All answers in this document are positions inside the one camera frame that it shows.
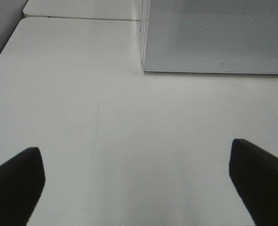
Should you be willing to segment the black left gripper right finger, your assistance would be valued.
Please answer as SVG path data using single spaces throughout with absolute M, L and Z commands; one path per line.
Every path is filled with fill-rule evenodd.
M 245 139 L 234 139 L 229 176 L 257 226 L 278 226 L 278 157 Z

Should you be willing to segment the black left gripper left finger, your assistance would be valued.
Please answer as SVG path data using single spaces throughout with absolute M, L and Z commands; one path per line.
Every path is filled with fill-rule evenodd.
M 0 226 L 27 225 L 45 181 L 37 147 L 29 147 L 0 165 Z

